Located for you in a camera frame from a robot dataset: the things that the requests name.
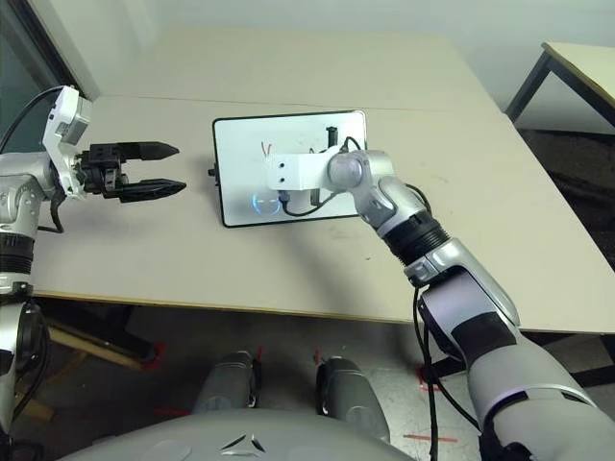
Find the white bracket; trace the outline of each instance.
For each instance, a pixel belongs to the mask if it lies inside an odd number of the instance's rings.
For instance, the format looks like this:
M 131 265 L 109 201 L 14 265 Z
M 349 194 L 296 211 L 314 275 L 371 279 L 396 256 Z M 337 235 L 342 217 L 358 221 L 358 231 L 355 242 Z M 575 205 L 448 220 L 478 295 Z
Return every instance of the white bracket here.
M 75 166 L 78 154 L 75 144 L 86 130 L 91 103 L 79 96 L 79 91 L 65 86 L 49 112 L 42 144 L 47 150 L 66 197 L 82 200 L 86 197 L 83 185 L 77 180 Z
M 267 186 L 273 190 L 332 190 L 329 161 L 340 146 L 313 154 L 275 154 L 266 164 Z

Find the wooden table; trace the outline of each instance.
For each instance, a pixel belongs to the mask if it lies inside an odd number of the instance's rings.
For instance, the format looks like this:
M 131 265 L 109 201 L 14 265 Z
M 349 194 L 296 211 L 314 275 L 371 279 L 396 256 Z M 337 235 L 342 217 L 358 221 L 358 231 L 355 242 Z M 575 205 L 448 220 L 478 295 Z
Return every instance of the wooden table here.
M 37 292 L 408 321 L 403 268 L 358 218 L 226 229 L 207 175 L 214 118 L 348 108 L 365 110 L 370 145 L 424 189 L 435 217 L 516 302 L 524 328 L 615 331 L 615 278 L 603 256 L 463 61 L 423 36 L 167 36 L 94 103 L 83 147 L 168 142 L 181 153 L 126 172 L 186 190 L 141 204 L 64 204 L 66 234 L 37 240 Z
M 545 51 L 505 111 L 510 120 L 517 120 L 553 72 L 615 126 L 615 48 L 554 42 L 542 47 Z

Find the cable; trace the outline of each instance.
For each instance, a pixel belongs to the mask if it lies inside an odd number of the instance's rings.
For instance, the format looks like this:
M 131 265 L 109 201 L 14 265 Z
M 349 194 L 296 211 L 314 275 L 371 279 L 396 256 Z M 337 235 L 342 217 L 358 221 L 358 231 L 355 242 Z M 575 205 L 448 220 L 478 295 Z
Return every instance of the cable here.
M 58 86 L 52 86 L 51 88 L 45 89 L 44 91 L 41 91 L 37 96 L 35 96 L 34 98 L 32 98 L 28 104 L 26 104 L 26 106 L 21 110 L 21 112 L 14 118 L 14 120 L 12 121 L 12 123 L 9 125 L 9 128 L 7 129 L 7 131 L 4 133 L 4 135 L 2 136 L 2 140 L 0 140 L 0 155 L 4 153 L 5 148 L 7 147 L 7 144 L 9 143 L 9 140 L 11 139 L 12 134 L 14 133 L 14 131 L 17 129 L 17 126 L 19 125 L 19 123 L 21 123 L 21 121 L 24 119 L 24 117 L 28 114 L 28 112 L 41 100 L 45 99 L 47 96 L 49 96 L 50 94 L 53 93 L 58 93 L 60 91 L 62 91 L 62 89 L 64 88 L 63 85 L 58 85 Z
M 419 297 L 419 289 L 415 288 L 414 289 L 414 299 L 412 301 L 412 322 L 414 323 L 414 332 L 416 333 L 416 338 L 419 342 L 419 347 L 421 349 L 421 353 L 423 354 L 423 359 L 425 360 L 425 349 L 426 346 L 423 342 L 423 338 L 421 337 L 421 332 L 419 330 L 419 323 L 418 323 L 418 297 Z M 444 387 L 444 384 L 442 384 L 442 381 L 440 380 L 440 377 L 437 375 L 437 373 L 435 372 L 435 370 L 433 369 L 433 367 L 431 366 L 431 361 L 428 365 L 428 362 L 425 362 L 425 374 L 426 375 L 430 375 L 432 382 L 438 386 L 438 388 L 440 389 L 440 392 L 442 393 L 442 395 L 446 398 L 446 400 L 449 401 L 449 403 L 451 404 L 451 406 L 457 410 L 459 412 L 459 414 L 465 418 L 467 420 L 468 423 L 470 423 L 478 432 L 480 432 L 480 426 L 479 426 L 479 422 L 472 416 L 470 415 L 470 413 L 468 413 L 468 411 L 463 408 L 456 400 L 455 398 L 449 393 L 449 391 Z M 429 378 L 427 376 L 424 376 L 424 378 L 429 382 Z
M 408 184 L 407 182 L 405 182 L 405 185 L 408 189 L 413 190 L 414 192 L 417 193 L 417 195 L 421 198 L 421 202 L 423 202 L 423 205 L 425 206 L 427 213 L 431 214 L 431 205 L 430 205 L 430 201 L 427 200 L 427 195 L 425 195 L 423 191 L 419 189 L 416 185 Z
M 331 200 L 333 200 L 333 198 L 335 198 L 335 196 L 338 194 L 339 192 L 333 192 L 329 197 L 327 197 L 323 202 L 321 202 L 320 204 L 318 204 L 318 206 L 312 208 L 309 211 L 304 211 L 302 213 L 295 213 L 293 211 L 288 211 L 288 200 L 281 200 L 282 202 L 282 209 L 284 211 L 284 213 L 286 213 L 288 216 L 292 216 L 294 218 L 301 218 L 303 216 L 308 216 L 311 213 L 314 213 L 316 211 L 318 211 L 320 208 L 322 208 L 324 205 L 326 205 L 328 202 L 330 202 Z
M 419 329 L 419 319 L 418 319 L 418 301 L 419 301 L 419 289 L 414 288 L 414 298 L 412 300 L 412 321 L 414 323 L 414 332 L 416 333 L 416 339 L 419 342 L 419 348 L 421 349 L 421 353 L 423 354 L 424 361 L 424 370 L 425 370 L 425 380 L 428 384 L 428 393 L 430 399 L 430 426 L 431 426 L 431 447 L 430 447 L 430 458 L 431 461 L 437 461 L 438 459 L 438 421 L 435 409 L 435 393 L 433 391 L 433 380 L 431 379 L 431 357 L 429 344 L 423 342 L 423 338 L 421 336 L 421 330 Z M 424 325 L 425 331 L 425 341 L 429 341 L 428 333 L 429 330 L 427 325 Z
M 438 417 L 435 411 L 435 392 L 433 391 L 433 374 L 431 373 L 431 355 L 430 355 L 430 329 L 427 328 L 427 324 L 423 324 L 423 340 L 425 366 L 428 367 L 429 377 L 427 380 L 427 389 L 430 398 L 430 419 L 431 419 L 431 447 L 430 458 L 431 461 L 437 461 L 438 459 Z
M 42 382 L 45 376 L 45 372 L 47 371 L 47 366 L 49 365 L 49 359 L 50 359 L 49 343 L 51 342 L 51 338 L 49 336 L 49 327 L 47 326 L 47 322 L 45 321 L 45 318 L 42 316 L 42 314 L 40 314 L 40 319 L 41 319 L 42 326 L 43 326 L 43 340 L 42 340 L 41 352 L 40 352 L 40 355 L 42 357 L 41 363 L 40 363 L 40 366 L 38 367 L 37 375 L 32 381 L 32 384 L 30 385 L 30 388 L 25 392 L 25 394 L 23 395 L 23 398 L 19 401 L 19 403 L 17 404 L 17 406 L 15 407 L 12 413 L 13 421 L 17 419 L 17 417 L 21 414 L 21 412 L 26 407 L 28 402 L 32 399 L 34 394 L 37 392 L 38 387 L 40 386 L 40 383 Z
M 474 428 L 478 432 L 480 432 L 479 422 L 470 413 L 468 413 L 467 410 L 463 408 L 451 394 L 449 394 L 449 391 L 447 391 L 444 385 L 442 384 L 442 381 L 440 380 L 440 376 L 438 376 L 435 373 L 435 370 L 433 368 L 431 368 L 431 377 L 433 378 L 434 384 L 438 386 L 438 389 L 440 389 L 440 392 L 442 393 L 442 395 L 446 398 L 446 400 L 449 401 L 449 403 L 453 406 L 453 408 L 457 410 L 457 412 L 463 418 L 465 418 L 468 423 L 473 425 Z
M 351 141 L 353 144 L 355 144 L 355 146 L 357 147 L 359 151 L 363 150 L 363 148 L 360 146 L 357 140 L 354 139 L 352 136 L 346 136 L 346 139 L 344 139 L 344 144 L 342 145 L 342 150 L 348 149 L 348 141 Z

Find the white wall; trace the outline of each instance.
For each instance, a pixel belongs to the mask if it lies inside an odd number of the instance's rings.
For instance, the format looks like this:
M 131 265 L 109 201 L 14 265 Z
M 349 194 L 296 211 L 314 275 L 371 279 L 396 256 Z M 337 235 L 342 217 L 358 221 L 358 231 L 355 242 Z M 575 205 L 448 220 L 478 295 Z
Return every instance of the white wall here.
M 84 91 L 104 94 L 160 32 L 156 0 L 29 0 Z
M 174 25 L 420 32 L 446 36 L 505 108 L 545 40 L 615 46 L 613 0 L 31 0 L 62 10 L 104 93 L 157 34 Z M 91 22 L 84 15 L 93 14 Z M 93 31 L 109 41 L 92 40 Z M 545 82 L 522 126 L 615 133 L 557 78 Z

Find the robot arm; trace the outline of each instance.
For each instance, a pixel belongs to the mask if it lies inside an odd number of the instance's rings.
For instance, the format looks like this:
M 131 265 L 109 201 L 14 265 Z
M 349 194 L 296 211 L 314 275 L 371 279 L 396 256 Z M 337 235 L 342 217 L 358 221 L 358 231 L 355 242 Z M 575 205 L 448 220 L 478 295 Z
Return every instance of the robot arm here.
M 350 192 L 357 213 L 404 264 L 410 283 L 426 287 L 419 312 L 438 347 L 468 370 L 483 457 L 612 459 L 615 423 L 557 361 L 521 334 L 512 300 L 394 176 L 389 157 L 367 150 L 329 156 L 325 175 L 303 183 Z M 280 164 L 273 159 L 270 186 Z M 288 173 L 284 188 L 296 185 Z M 288 190 L 281 193 L 288 200 Z
M 62 232 L 57 211 L 66 197 L 83 200 L 92 193 L 137 202 L 166 197 L 185 187 L 170 180 L 130 184 L 122 174 L 121 165 L 127 160 L 157 160 L 178 153 L 166 144 L 94 144 L 88 151 L 78 152 L 75 146 L 89 123 L 90 112 L 91 103 L 76 89 L 65 86 L 47 119 L 43 136 L 46 152 L 0 155 L 0 458 L 11 445 L 8 434 L 13 414 L 23 408 L 20 404 L 13 412 L 15 376 L 31 367 L 33 357 L 44 367 L 48 333 L 31 300 L 30 275 L 37 230 L 41 229 L 41 204 L 51 202 L 56 224 L 52 231 Z

